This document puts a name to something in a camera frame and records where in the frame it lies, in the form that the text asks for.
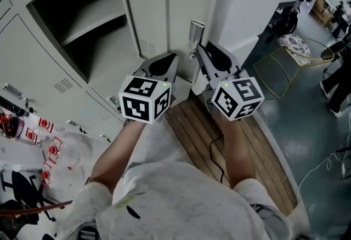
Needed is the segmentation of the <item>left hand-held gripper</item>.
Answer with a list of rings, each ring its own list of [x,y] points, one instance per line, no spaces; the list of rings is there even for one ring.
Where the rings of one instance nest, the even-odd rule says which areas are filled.
[[[127,75],[118,93],[122,116],[149,124],[159,122],[171,105],[178,65],[176,53],[163,53]]]

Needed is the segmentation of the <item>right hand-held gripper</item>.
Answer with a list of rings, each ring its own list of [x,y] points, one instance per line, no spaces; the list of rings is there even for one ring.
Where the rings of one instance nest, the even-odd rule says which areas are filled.
[[[257,80],[225,48],[212,42],[205,47],[198,44],[196,57],[210,86],[207,102],[226,119],[235,121],[250,116],[262,104],[264,95]]]

